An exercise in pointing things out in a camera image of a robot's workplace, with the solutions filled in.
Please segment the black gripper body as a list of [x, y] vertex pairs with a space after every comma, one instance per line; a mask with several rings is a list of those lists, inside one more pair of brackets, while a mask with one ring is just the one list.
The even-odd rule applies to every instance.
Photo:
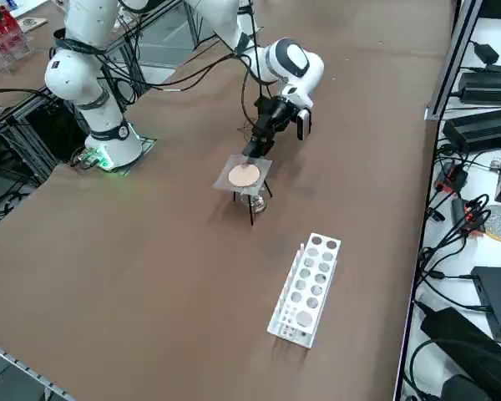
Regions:
[[252, 128], [252, 133], [255, 135], [274, 135], [281, 132], [297, 114], [297, 107], [281, 96], [272, 98], [260, 96], [254, 106], [258, 112], [258, 120]]

